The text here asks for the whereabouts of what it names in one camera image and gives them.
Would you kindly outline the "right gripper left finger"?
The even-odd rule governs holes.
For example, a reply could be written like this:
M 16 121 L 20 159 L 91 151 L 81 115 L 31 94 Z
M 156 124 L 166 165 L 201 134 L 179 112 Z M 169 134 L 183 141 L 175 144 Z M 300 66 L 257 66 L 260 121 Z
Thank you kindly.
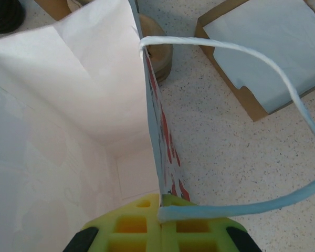
M 65 251 L 161 251 L 159 194 L 148 194 L 83 225 Z

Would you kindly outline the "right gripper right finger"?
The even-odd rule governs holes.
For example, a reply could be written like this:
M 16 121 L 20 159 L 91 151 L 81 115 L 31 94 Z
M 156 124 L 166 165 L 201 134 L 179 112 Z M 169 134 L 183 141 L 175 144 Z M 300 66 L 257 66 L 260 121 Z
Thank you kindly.
M 161 251 L 254 251 L 255 241 L 229 218 L 168 220 L 161 213 Z

